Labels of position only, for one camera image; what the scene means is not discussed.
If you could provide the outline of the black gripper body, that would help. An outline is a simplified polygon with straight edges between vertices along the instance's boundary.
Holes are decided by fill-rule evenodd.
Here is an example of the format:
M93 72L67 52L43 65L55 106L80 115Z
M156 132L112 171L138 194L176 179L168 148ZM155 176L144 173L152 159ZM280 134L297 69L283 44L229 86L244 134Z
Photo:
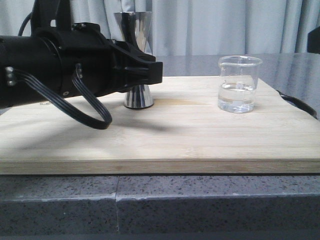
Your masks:
M131 43L105 38L95 23L75 23L69 30L40 27L35 31L48 46L52 59L41 81L54 92L75 97L72 84L76 64L82 67L82 81L96 96L126 92L137 85L160 84L163 64Z

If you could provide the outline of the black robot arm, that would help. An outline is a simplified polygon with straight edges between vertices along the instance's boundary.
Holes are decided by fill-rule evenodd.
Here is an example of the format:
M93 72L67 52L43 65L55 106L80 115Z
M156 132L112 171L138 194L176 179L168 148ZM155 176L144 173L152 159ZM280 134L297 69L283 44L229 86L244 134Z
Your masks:
M25 83L8 85L5 69L12 67L36 77L63 98L79 95L72 83L76 64L83 82L96 96L124 92L137 85L162 82L163 64L136 46L103 36L95 23L71 22L67 0L37 0L30 36L0 38L0 107L44 101Z

